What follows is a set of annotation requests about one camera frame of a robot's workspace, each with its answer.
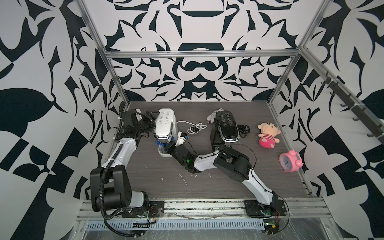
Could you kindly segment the white coffee machine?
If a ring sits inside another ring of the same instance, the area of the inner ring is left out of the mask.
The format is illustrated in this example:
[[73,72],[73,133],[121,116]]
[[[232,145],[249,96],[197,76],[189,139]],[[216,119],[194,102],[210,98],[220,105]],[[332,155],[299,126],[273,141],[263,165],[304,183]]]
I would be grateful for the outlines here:
[[[177,120],[175,112],[172,109],[160,109],[154,128],[154,137],[156,142],[170,144],[177,141]],[[169,154],[160,154],[161,157],[171,158]]]

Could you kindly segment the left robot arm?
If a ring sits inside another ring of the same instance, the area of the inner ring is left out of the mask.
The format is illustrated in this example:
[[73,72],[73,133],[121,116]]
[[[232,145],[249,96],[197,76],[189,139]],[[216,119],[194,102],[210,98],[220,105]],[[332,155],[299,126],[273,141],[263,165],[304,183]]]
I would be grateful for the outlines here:
[[159,112],[139,109],[126,110],[126,103],[119,105],[119,125],[113,139],[115,148],[107,161],[90,173],[91,204],[94,212],[101,213],[104,225],[114,234],[125,238],[142,237],[144,231],[121,232],[108,221],[133,211],[142,215],[150,209],[146,192],[133,191],[127,174],[128,163],[136,151],[141,137],[148,137],[154,129]]

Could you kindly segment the blue cleaning cloth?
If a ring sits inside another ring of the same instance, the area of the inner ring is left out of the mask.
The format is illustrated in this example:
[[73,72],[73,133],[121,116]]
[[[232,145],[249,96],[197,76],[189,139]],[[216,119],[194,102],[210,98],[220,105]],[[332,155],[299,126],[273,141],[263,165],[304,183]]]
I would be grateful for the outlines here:
[[159,152],[160,154],[166,154],[166,153],[167,153],[166,150],[165,150],[165,148],[166,148],[166,146],[167,146],[168,144],[160,143],[159,141],[157,141],[156,144],[158,145],[158,152]]

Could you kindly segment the black coffee machine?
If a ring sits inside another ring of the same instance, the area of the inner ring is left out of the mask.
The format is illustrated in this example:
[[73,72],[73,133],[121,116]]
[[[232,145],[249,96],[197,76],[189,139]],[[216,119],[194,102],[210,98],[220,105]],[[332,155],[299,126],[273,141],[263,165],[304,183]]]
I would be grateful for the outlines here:
[[240,139],[238,125],[230,111],[218,111],[214,118],[210,140],[213,151],[230,146]]

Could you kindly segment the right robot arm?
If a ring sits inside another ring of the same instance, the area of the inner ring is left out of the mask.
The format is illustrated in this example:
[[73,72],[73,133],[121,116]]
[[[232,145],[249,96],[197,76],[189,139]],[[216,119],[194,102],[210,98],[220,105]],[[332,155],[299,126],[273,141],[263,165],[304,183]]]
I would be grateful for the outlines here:
[[211,169],[220,170],[230,179],[243,183],[260,205],[271,210],[277,209],[278,195],[257,176],[248,156],[232,147],[222,146],[211,154],[194,155],[184,145],[177,146],[172,142],[165,147],[165,151],[192,174]]

